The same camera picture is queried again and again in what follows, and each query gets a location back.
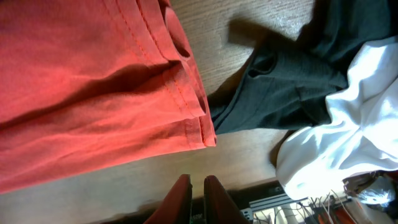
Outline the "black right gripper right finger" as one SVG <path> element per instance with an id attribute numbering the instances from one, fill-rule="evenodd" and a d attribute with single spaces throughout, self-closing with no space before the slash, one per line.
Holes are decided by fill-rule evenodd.
<path id="1" fill-rule="evenodd" d="M 207 224 L 249 224 L 214 175 L 204 180 L 204 202 Z"/>

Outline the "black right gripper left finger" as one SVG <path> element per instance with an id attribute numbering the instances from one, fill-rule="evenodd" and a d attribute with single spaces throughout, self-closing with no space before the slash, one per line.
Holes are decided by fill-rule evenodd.
<path id="1" fill-rule="evenodd" d="M 182 174 L 169 190 L 160 207 L 144 224 L 190 224 L 192 185 L 189 174 Z"/>

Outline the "red orange t-shirt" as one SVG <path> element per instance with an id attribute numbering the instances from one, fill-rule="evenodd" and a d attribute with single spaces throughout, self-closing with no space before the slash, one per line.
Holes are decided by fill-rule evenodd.
<path id="1" fill-rule="evenodd" d="M 214 146 L 169 1 L 1 2 L 1 192 Z"/>

